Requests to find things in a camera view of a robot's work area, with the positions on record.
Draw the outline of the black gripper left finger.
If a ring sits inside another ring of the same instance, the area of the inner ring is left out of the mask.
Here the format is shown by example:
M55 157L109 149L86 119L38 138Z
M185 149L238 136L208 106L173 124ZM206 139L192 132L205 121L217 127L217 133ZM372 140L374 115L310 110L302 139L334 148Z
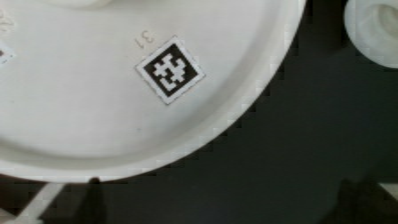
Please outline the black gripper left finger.
M111 224L105 183L47 183L22 211L0 206L0 224Z

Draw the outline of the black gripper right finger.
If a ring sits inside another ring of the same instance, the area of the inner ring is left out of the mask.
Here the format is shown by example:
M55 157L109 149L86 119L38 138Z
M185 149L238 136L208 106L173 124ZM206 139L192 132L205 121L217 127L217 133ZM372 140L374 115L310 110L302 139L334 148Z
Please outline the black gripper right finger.
M398 224L398 201L372 179L345 179L333 212L334 224Z

